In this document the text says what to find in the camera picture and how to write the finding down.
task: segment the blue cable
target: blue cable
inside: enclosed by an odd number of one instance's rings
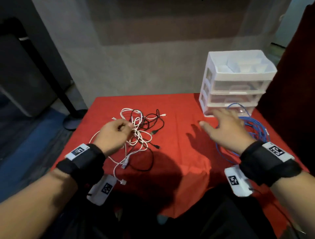
[[[250,114],[248,113],[248,111],[245,109],[245,107],[243,105],[239,104],[239,103],[232,103],[232,104],[230,104],[227,107],[227,109],[230,108],[232,105],[239,105],[248,114],[248,116],[241,116],[239,118],[245,122],[245,125],[247,125],[249,127],[252,127],[255,130],[255,132],[257,132],[257,133],[248,132],[254,139],[261,140],[262,142],[265,142],[265,143],[270,141],[270,136],[269,136],[269,134],[268,134],[268,132],[266,130],[266,127],[263,126],[261,122],[259,122],[258,120],[255,120],[254,118],[252,118],[250,116]],[[219,150],[219,147],[218,147],[217,143],[215,144],[215,146],[216,146],[216,149],[218,150],[219,154],[222,156],[222,158],[224,158],[226,161],[236,165],[235,162],[232,162],[231,160],[228,160],[226,157],[224,157],[224,155]],[[238,157],[240,156],[240,155],[238,155],[235,152],[232,152],[232,153],[234,155],[238,156]]]

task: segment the blue floor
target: blue floor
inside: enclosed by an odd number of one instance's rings
[[[56,136],[65,115],[47,110],[28,138],[0,166],[0,202],[19,190],[20,180]]]

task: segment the black metal stand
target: black metal stand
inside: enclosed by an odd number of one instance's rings
[[[4,20],[3,24],[0,24],[0,32],[1,35],[13,34],[19,40],[21,46],[28,53],[48,84],[69,111],[70,114],[63,121],[63,127],[67,130],[74,131],[80,124],[87,110],[76,110],[74,108],[73,104],[29,39],[20,20],[15,17]]]

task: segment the dark red curtain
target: dark red curtain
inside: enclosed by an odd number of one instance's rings
[[[308,5],[258,110],[315,174],[315,3]]]

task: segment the hand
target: hand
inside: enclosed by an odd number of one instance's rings
[[[256,141],[244,129],[244,121],[238,118],[236,111],[227,109],[214,110],[213,115],[219,121],[217,129],[204,121],[201,121],[199,124],[210,138],[219,145],[241,155],[249,145]]]
[[[134,127],[132,123],[125,119],[108,122],[101,128],[93,144],[108,157],[124,145]]]

